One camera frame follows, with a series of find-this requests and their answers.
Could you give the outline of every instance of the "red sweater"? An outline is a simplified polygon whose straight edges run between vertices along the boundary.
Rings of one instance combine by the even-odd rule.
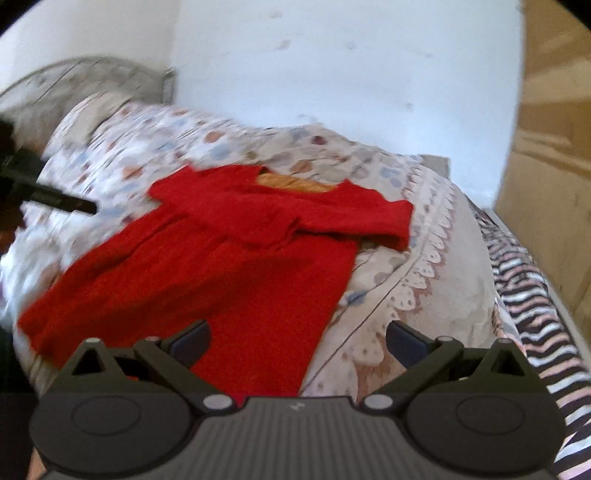
[[[344,181],[326,193],[256,184],[261,167],[186,167],[156,182],[162,201],[78,260],[19,321],[61,367],[79,343],[131,346],[207,319],[193,367],[235,398],[297,395],[342,296],[358,239],[408,246],[413,206]]]

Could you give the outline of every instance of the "floral bedspread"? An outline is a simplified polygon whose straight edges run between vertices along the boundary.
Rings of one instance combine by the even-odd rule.
[[[69,141],[77,106],[46,150],[40,181],[100,203],[96,216],[26,207],[27,228],[1,262],[6,309],[20,361],[39,392],[55,374],[19,332],[18,318],[75,260],[157,206],[150,184],[185,165],[264,164],[281,174],[336,184],[344,179],[388,200],[415,205],[411,248],[399,253],[366,242],[311,359],[302,395],[366,396],[404,371],[385,347],[385,329],[402,320],[428,336],[452,335],[467,346],[495,338],[496,291],[478,224],[459,189],[420,164],[350,141],[322,125],[249,128],[203,112],[127,102],[87,144]]]

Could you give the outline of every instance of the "bed headboard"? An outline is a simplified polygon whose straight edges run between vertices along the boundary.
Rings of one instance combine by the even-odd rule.
[[[100,91],[147,103],[171,103],[174,71],[156,72],[115,57],[84,57],[43,67],[0,93],[0,116],[15,125],[15,141],[41,155],[61,120]]]

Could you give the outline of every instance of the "wooden cabinet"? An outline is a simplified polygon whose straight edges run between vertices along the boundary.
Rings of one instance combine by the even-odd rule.
[[[524,0],[518,122],[495,207],[591,340],[591,31],[556,0]]]

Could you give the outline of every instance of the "zebra striped fabric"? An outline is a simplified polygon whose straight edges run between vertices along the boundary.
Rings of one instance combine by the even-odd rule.
[[[567,436],[553,473],[560,480],[591,480],[591,376],[527,249],[484,212],[473,210],[488,247],[496,290],[530,365],[564,415]]]

